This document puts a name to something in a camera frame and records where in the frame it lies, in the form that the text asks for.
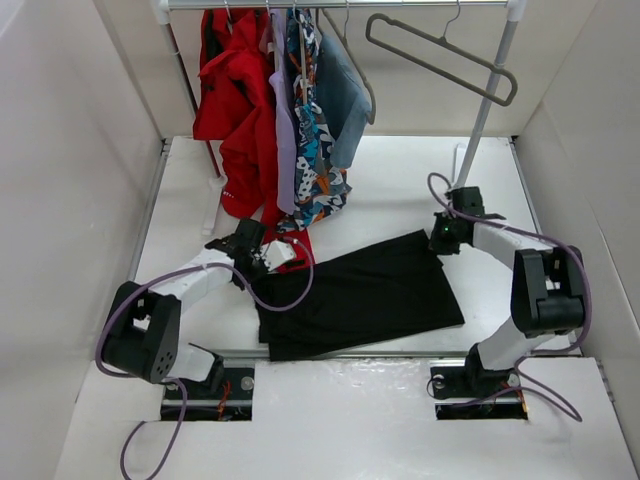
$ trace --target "red cloth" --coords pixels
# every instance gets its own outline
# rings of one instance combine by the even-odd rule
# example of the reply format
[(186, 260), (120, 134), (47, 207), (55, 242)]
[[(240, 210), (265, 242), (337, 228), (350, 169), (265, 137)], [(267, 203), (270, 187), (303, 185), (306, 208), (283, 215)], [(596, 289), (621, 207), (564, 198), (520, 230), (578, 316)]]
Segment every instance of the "red cloth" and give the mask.
[[(206, 62), (204, 29), (213, 15), (212, 29), (224, 51)], [(266, 11), (231, 9), (233, 32), (227, 11), (205, 11), (200, 54), (201, 102), (193, 125), (196, 140), (223, 140), (222, 164), (228, 177), (221, 203), (234, 217), (250, 217), (264, 203), (261, 222), (275, 227), (284, 213), (276, 205), (278, 159), (275, 133), (275, 98), (269, 84), (273, 65), (260, 51), (267, 26)], [(282, 235), (269, 231), (265, 243)], [(307, 231), (289, 232), (311, 253), (293, 245), (296, 259), (280, 272), (314, 264)]]

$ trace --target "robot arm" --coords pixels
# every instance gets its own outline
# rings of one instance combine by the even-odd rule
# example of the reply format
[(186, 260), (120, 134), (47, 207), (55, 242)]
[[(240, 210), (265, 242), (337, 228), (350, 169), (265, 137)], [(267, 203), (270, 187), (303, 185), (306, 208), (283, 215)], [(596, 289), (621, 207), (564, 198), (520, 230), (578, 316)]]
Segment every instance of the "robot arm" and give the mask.
[[(508, 226), (504, 218), (485, 214), (477, 187), (455, 189), (448, 196), (455, 210)], [(513, 271), (511, 316), (493, 335), (471, 347), (464, 369), (452, 367), (457, 393), (440, 388), (437, 398), (495, 393), (520, 358), (554, 336), (580, 328), (585, 316), (584, 285), (566, 251), (506, 229), (437, 213), (431, 248), (438, 254), (457, 254), (461, 243), (489, 253)], [(447, 382), (452, 375), (443, 376)]]
[[(205, 268), (206, 265), (233, 267), (253, 282), (295, 258), (287, 243), (275, 240), (263, 246), (265, 233), (264, 225), (243, 219), (234, 234), (208, 243), (182, 267), (195, 267), (195, 271), (144, 292), (110, 330), (102, 349), (103, 361), (150, 383), (182, 378), (215, 391), (222, 379), (222, 358), (195, 345), (180, 343), (180, 316), (222, 285), (233, 282), (244, 288), (231, 269)], [(116, 292), (109, 317), (139, 288), (134, 282), (124, 283)]]

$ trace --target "gray hanger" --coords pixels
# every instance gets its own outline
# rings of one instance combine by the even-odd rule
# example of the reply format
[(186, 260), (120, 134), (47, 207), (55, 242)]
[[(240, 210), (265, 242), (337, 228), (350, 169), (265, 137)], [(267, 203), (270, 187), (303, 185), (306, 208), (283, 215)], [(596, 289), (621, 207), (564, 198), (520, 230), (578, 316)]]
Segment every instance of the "gray hanger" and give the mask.
[[(467, 60), (471, 60), (472, 62), (477, 63), (478, 65), (482, 65), (483, 67), (488, 68), (489, 70), (491, 70), (493, 73), (497, 75), (501, 75), (505, 77), (511, 83), (511, 91), (509, 92), (509, 95), (507, 95), (506, 98), (500, 98), (496, 95), (493, 95), (487, 92), (486, 90), (480, 87), (477, 87), (472, 83), (467, 82), (466, 80), (463, 80), (460, 77), (457, 77), (445, 70), (442, 70), (441, 68), (436, 67), (435, 65), (427, 63), (424, 60), (416, 58), (413, 55), (408, 54), (407, 52), (403, 52), (402, 50), (399, 50), (398, 48), (392, 45), (389, 45), (387, 43), (382, 42), (381, 40), (378, 40), (377, 38), (372, 37), (371, 27), (373, 25), (373, 22), (375, 22), (376, 20), (382, 20), (391, 26), (398, 27), (409, 33), (417, 35), (420, 38), (428, 40), (429, 42), (435, 43), (436, 45), (440, 45), (442, 48), (445, 48), (450, 52), (460, 55), (461, 57), (464, 57)], [(451, 80), (452, 82), (457, 83), (461, 87), (471, 90), (472, 92), (475, 92), (478, 95), (482, 95), (483, 97), (487, 98), (488, 100), (491, 100), (494, 103), (497, 103), (500, 106), (506, 107), (508, 105), (511, 105), (511, 102), (513, 102), (513, 98), (516, 96), (516, 93), (518, 92), (518, 81), (516, 80), (516, 77), (515, 75), (513, 75), (513, 73), (511, 73), (508, 70), (505, 70), (504, 68), (497, 67), (493, 63), (483, 58), (480, 58), (472, 53), (467, 52), (466, 50), (463, 50), (459, 47), (456, 47), (455, 45), (450, 44), (444, 35), (439, 38), (434, 37), (433, 35), (430, 35), (426, 32), (418, 30), (417, 28), (414, 28), (411, 25), (408, 25), (404, 22), (400, 22), (399, 20), (394, 20), (392, 18), (389, 18), (387, 15), (383, 15), (381, 13), (374, 13), (369, 17), (369, 20), (367, 20), (367, 29), (365, 32), (365, 36), (367, 37), (367, 40), (373, 43), (374, 45), (377, 45), (380, 48), (384, 48), (385, 50), (388, 50), (391, 53), (395, 53), (396, 55), (399, 55), (402, 58), (409, 60), (410, 62), (420, 65), (421, 67), (424, 67), (427, 70), (431, 70), (432, 72), (437, 73), (438, 75), (446, 78), (447, 80)]]
[[(349, 14), (348, 5), (349, 3), (347, 3), (347, 15)], [(367, 114), (367, 123), (369, 125), (373, 125), (373, 122), (375, 122), (376, 120), (376, 96), (373, 93), (373, 87), (369, 83), (369, 80), (367, 80), (367, 76), (364, 74), (364, 71), (362, 70), (360, 65), (358, 65), (358, 61), (356, 60), (356, 57), (353, 55), (353, 52), (351, 51), (347, 43), (347, 37), (346, 37), (347, 22), (345, 22), (345, 34), (343, 35), (340, 33), (340, 30), (338, 30), (338, 26), (336, 25), (336, 22), (334, 22), (333, 18), (331, 17), (327, 9), (316, 8), (316, 28), (320, 31), (322, 36), (324, 36), (324, 32), (320, 27), (320, 14), (319, 14), (320, 10), (322, 10), (322, 13), (327, 19), (327, 22), (329, 22), (329, 25), (335, 32), (336, 36), (338, 37), (338, 40), (340, 40), (340, 43), (342, 43), (342, 47), (344, 48), (344, 51), (347, 52), (347, 55), (349, 56), (351, 63), (353, 63), (353, 66), (356, 68), (358, 75), (360, 75), (360, 79), (362, 80), (362, 85), (367, 90), (367, 92), (369, 92), (369, 98), (371, 99), (371, 112)]]

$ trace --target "white wall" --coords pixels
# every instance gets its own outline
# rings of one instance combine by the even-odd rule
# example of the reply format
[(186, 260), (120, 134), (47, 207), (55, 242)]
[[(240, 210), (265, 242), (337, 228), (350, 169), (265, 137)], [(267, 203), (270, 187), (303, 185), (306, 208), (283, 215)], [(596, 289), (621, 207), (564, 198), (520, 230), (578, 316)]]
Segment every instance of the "white wall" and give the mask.
[(640, 465), (640, 2), (600, 0), (517, 151), (543, 229), (593, 282), (586, 352), (602, 359)]
[[(192, 120), (149, 1), (96, 1), (102, 3), (113, 24), (162, 133), (165, 136), (190, 134)], [(522, 131), (596, 1), (529, 1), (507, 65), (518, 77), (520, 90), (509, 108), (494, 108), (486, 129), (488, 134), (513, 135)], [(383, 12), (440, 35), (456, 9), (351, 9), (349, 45), (367, 73), (378, 101), (376, 124), (369, 127), (368, 133), (468, 135), (475, 121), (480, 97), (368, 43), (364, 36), (365, 25), (375, 12)], [(332, 10), (332, 14), (342, 27), (345, 10)], [(193, 11), (172, 14), (176, 37), (194, 85), (197, 83), (201, 16), (201, 12)], [(506, 11), (501, 7), (466, 6), (462, 8), (460, 18), (451, 24), (447, 38), (477, 55), (493, 60), (505, 19)], [(322, 24), (330, 30), (326, 20)], [(384, 24), (376, 23), (374, 34), (442, 68), (451, 68), (477, 85), (484, 87), (486, 83), (486, 69), (458, 59), (440, 47), (416, 40), (416, 37)]]
[(0, 7), (0, 478), (55, 472), (160, 143), (91, 0)]

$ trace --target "black cloth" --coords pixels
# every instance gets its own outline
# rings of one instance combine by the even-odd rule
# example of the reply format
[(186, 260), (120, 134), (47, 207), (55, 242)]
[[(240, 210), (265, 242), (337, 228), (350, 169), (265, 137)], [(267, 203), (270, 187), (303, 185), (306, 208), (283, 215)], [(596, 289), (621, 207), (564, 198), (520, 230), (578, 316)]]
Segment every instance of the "black cloth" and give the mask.
[[(259, 339), (271, 360), (312, 358), (343, 348), (464, 324), (458, 302), (418, 231), (315, 266), (305, 299), (286, 312), (258, 305)], [(253, 289), (285, 306), (302, 293), (308, 270), (268, 275)]]

